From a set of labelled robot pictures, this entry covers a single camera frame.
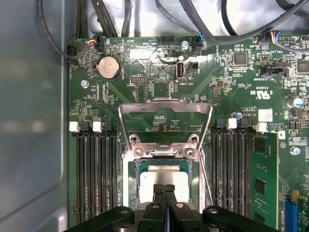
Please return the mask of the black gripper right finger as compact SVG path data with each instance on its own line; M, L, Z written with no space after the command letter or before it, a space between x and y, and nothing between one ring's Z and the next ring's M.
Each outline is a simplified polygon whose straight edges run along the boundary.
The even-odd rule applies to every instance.
M175 186L165 185L165 199L169 206L175 232L276 232L263 223L218 206L209 206L202 213L189 204L177 201Z

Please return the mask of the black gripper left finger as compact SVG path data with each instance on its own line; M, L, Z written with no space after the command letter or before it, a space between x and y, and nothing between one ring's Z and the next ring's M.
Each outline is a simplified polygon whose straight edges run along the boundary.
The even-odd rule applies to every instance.
M70 232L163 232L165 229L166 206L164 186L155 184L153 201L133 211L118 206L94 218L78 224Z

